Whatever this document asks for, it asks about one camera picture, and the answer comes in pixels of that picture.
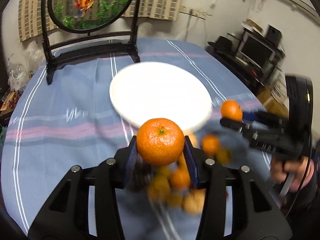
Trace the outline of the person's right hand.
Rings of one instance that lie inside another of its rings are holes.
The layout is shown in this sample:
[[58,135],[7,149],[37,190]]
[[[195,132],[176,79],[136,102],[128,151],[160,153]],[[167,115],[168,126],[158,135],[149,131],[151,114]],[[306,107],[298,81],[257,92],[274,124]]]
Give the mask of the person's right hand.
[[281,184],[285,181],[287,174],[292,172],[295,174],[295,177],[290,185],[289,191],[296,192],[303,180],[308,161],[308,157],[303,157],[301,160],[287,160],[285,164],[283,164],[282,161],[272,157],[270,165],[271,180]]

